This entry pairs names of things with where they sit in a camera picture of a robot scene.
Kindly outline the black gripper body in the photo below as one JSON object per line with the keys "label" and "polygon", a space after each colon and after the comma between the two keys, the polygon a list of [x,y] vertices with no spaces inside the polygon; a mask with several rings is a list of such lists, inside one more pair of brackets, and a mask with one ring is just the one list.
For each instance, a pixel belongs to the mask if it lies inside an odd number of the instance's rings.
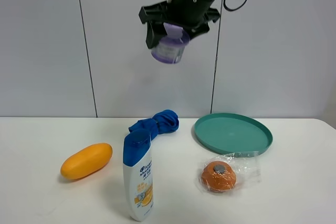
{"label": "black gripper body", "polygon": [[171,0],[151,6],[142,6],[141,23],[161,22],[177,26],[196,24],[215,0]]}

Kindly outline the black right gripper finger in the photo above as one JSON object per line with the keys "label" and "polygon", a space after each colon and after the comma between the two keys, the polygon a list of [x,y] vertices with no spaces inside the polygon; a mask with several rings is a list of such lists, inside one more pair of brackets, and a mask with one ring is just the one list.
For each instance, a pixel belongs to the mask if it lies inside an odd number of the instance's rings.
{"label": "black right gripper finger", "polygon": [[202,16],[201,20],[198,21],[196,24],[192,25],[183,25],[183,29],[189,35],[190,40],[206,34],[209,32],[209,22],[217,22],[219,19],[219,11],[215,8],[209,8],[204,15]]}

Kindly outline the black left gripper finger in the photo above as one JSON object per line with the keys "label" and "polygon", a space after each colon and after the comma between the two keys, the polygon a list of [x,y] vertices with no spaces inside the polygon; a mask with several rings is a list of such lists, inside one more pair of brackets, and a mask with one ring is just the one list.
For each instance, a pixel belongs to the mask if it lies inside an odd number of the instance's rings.
{"label": "black left gripper finger", "polygon": [[160,40],[167,36],[164,24],[161,22],[147,22],[146,45],[148,49],[155,48]]}

